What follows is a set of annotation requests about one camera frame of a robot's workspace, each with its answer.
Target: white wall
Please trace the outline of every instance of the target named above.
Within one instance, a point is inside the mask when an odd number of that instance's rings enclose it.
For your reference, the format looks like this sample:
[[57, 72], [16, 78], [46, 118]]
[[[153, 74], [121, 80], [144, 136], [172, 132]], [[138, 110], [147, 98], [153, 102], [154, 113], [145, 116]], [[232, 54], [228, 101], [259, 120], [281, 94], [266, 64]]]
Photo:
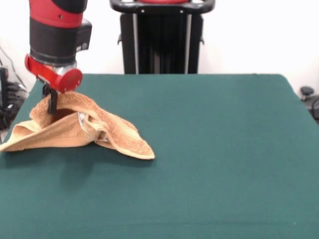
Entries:
[[[28, 0], [1, 1], [0, 44], [31, 87], [34, 77], [23, 63]], [[89, 0], [85, 18], [93, 24], [91, 46], [77, 56], [83, 72], [123, 72], [119, 17], [108, 0]], [[281, 73], [296, 92], [302, 85], [319, 92], [319, 1], [217, 0], [204, 20], [200, 73]]]

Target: red component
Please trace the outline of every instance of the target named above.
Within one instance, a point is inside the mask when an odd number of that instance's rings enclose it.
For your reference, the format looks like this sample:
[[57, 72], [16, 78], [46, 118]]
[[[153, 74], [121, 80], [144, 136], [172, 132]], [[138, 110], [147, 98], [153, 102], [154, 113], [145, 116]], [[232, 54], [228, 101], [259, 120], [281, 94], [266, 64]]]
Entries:
[[188, 0], [140, 0], [141, 2], [145, 3], [152, 3], [152, 4], [179, 4], [188, 2]]
[[74, 91], [82, 82], [83, 74], [77, 68], [67, 71], [64, 75], [58, 75], [49, 66], [42, 65], [29, 55], [25, 56], [24, 64], [29, 72], [45, 79], [51, 88], [61, 93]]
[[82, 24], [83, 13], [69, 13], [51, 0], [29, 0], [30, 17], [45, 25], [76, 28]]

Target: tan towel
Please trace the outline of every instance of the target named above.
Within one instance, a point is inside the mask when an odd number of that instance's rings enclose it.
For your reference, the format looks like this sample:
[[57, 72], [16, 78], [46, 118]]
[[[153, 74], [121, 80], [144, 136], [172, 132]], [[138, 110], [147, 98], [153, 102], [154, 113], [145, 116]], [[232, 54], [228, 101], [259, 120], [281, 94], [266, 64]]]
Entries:
[[76, 92], [58, 95], [57, 114], [48, 114], [49, 97], [30, 113], [31, 120], [14, 126], [0, 151], [45, 147], [79, 147], [91, 142], [139, 158], [154, 159], [151, 147], [130, 122], [101, 109], [92, 99]]

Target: black equipment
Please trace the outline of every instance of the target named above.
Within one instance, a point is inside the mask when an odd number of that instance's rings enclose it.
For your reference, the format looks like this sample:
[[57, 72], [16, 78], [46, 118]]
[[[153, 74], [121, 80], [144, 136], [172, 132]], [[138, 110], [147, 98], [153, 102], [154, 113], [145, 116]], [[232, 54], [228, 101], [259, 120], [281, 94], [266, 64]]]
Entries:
[[300, 91], [304, 105], [315, 121], [319, 123], [319, 95], [313, 95], [315, 91], [308, 86], [301, 87]]
[[121, 15], [125, 74], [197, 74], [201, 14], [215, 0], [110, 0]]
[[8, 69], [1, 66], [0, 130], [7, 130], [10, 128], [27, 97], [27, 91], [24, 86], [17, 82], [11, 82], [8, 78]]

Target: green table surface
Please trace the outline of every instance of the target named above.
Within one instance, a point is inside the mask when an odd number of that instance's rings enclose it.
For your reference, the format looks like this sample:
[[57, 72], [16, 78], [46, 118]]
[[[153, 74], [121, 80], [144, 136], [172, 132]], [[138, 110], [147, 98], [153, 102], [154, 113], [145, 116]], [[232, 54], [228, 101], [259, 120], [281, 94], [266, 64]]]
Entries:
[[0, 154], [1, 239], [319, 238], [319, 130], [284, 77], [85, 75], [78, 92], [156, 160], [94, 144]]

